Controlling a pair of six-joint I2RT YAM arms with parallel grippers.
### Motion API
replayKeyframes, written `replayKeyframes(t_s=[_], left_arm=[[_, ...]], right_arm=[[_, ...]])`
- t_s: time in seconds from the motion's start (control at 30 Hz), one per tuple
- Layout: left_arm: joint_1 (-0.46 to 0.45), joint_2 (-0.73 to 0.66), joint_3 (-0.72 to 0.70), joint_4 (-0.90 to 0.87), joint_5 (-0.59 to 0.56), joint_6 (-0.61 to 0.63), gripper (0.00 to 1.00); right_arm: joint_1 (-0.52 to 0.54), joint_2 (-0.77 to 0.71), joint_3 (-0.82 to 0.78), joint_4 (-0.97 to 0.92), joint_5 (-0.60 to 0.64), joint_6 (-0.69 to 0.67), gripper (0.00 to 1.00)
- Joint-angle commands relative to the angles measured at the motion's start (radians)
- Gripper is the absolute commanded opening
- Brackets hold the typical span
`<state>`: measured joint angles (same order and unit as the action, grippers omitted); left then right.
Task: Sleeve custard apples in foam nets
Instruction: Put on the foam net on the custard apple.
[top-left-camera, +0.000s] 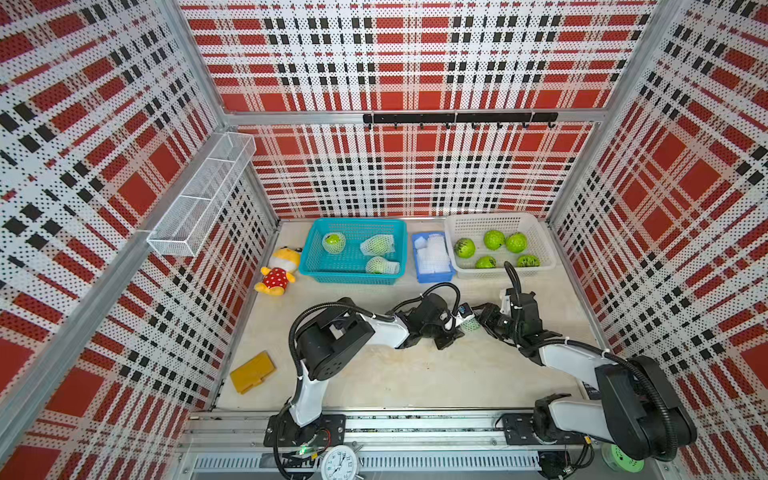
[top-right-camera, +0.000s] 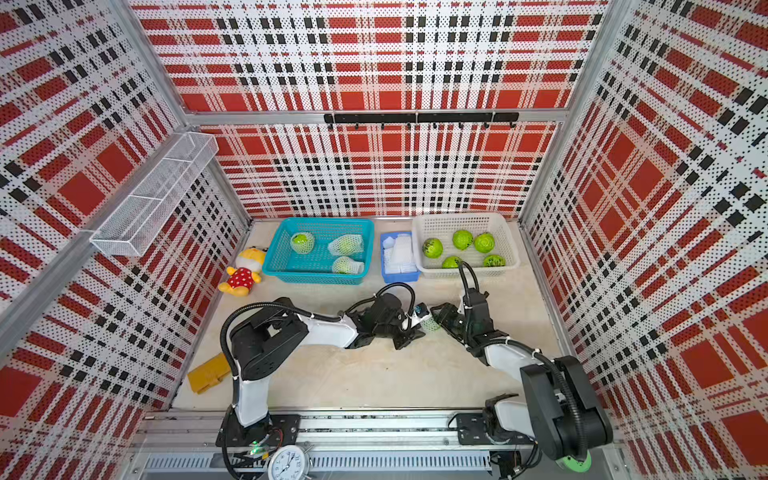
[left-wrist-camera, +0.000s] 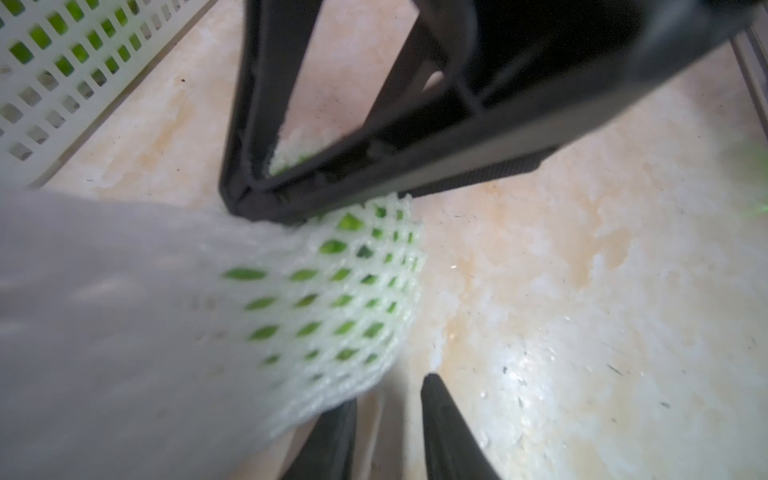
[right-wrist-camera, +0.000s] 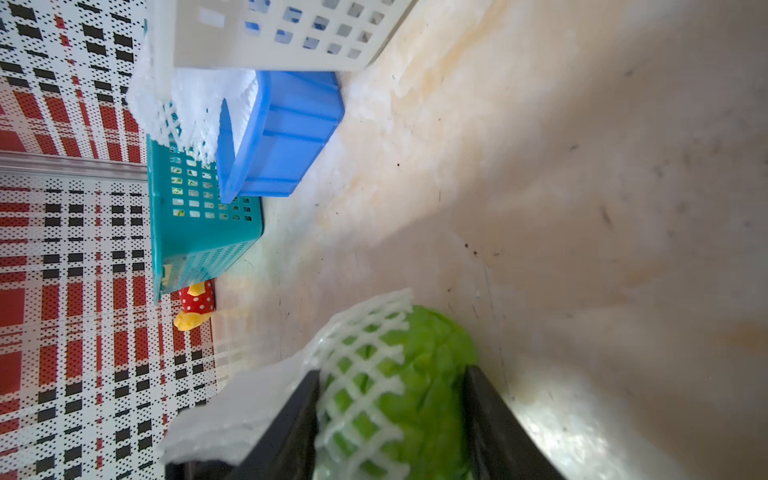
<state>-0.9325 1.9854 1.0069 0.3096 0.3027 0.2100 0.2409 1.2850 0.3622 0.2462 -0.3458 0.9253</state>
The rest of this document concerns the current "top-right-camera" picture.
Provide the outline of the white foam net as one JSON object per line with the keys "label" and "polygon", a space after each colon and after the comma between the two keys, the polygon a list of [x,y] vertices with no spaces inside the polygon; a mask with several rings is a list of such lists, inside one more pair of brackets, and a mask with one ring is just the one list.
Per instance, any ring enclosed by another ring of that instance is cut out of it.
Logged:
{"label": "white foam net", "polygon": [[440,323],[437,322],[431,314],[420,317],[419,320],[419,326],[426,333],[436,332],[441,329]]}

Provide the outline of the pale green custard apple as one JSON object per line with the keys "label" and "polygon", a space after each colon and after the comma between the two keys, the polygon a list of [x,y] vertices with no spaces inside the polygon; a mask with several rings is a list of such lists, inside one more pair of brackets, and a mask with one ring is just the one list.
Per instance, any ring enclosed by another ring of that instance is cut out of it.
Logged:
{"label": "pale green custard apple", "polygon": [[438,330],[440,330],[440,329],[441,329],[441,326],[440,326],[440,324],[439,324],[437,321],[435,321],[435,320],[434,320],[432,317],[425,317],[425,318],[424,318],[424,319],[423,319],[423,320],[420,322],[420,326],[421,326],[421,328],[422,328],[422,329],[423,329],[425,332],[428,332],[428,333],[430,333],[430,332],[436,332],[436,331],[438,331]]}

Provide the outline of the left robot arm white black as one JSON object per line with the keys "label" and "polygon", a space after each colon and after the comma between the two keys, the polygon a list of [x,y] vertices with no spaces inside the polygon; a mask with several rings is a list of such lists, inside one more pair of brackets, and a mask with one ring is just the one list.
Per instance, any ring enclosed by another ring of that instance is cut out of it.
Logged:
{"label": "left robot arm white black", "polygon": [[244,428],[265,424],[271,376],[301,347],[358,349],[384,338],[401,350],[425,335],[422,324],[431,319],[404,282],[387,284],[335,315],[299,308],[288,297],[240,307],[219,333],[232,378],[230,410]]}

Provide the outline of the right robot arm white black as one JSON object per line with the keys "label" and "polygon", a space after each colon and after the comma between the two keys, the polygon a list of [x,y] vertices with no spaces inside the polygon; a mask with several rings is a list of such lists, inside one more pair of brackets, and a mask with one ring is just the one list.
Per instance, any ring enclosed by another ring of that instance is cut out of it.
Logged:
{"label": "right robot arm white black", "polygon": [[472,267],[458,263],[463,294],[458,305],[431,309],[436,323],[484,365],[523,387],[524,398],[501,394],[485,402],[481,431],[487,441],[510,444],[527,440],[548,458],[586,464],[594,448],[610,445],[614,429],[573,356],[551,359],[494,326]]}

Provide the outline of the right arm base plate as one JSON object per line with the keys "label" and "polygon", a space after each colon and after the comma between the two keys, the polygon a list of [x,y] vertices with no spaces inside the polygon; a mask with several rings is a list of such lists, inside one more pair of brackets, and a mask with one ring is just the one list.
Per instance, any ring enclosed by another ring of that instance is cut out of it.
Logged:
{"label": "right arm base plate", "polygon": [[458,442],[462,446],[532,446],[534,441],[520,432],[498,430],[492,433],[482,413],[457,413],[449,424],[454,424]]}

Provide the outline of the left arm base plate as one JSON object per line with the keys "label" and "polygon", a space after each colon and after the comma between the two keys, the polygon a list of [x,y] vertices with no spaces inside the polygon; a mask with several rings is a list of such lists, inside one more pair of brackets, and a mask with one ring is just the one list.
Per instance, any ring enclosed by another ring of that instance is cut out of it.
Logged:
{"label": "left arm base plate", "polygon": [[293,445],[299,433],[301,416],[270,415],[251,426],[242,426],[233,411],[227,411],[215,445],[233,447],[268,446],[280,448]]}

